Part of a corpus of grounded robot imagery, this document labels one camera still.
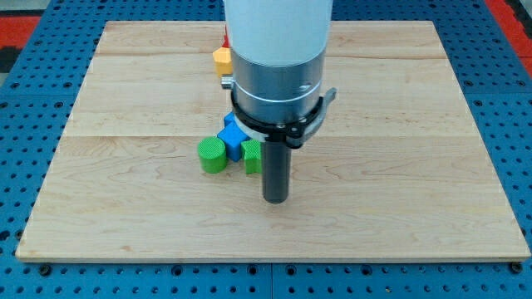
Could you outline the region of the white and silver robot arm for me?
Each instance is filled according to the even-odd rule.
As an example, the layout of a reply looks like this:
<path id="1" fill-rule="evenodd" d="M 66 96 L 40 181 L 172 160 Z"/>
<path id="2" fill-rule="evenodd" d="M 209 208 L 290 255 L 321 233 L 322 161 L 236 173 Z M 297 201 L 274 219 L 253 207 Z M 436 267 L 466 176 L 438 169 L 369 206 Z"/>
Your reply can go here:
<path id="1" fill-rule="evenodd" d="M 333 0 L 225 0 L 234 97 L 249 117 L 292 123 L 318 103 Z"/>

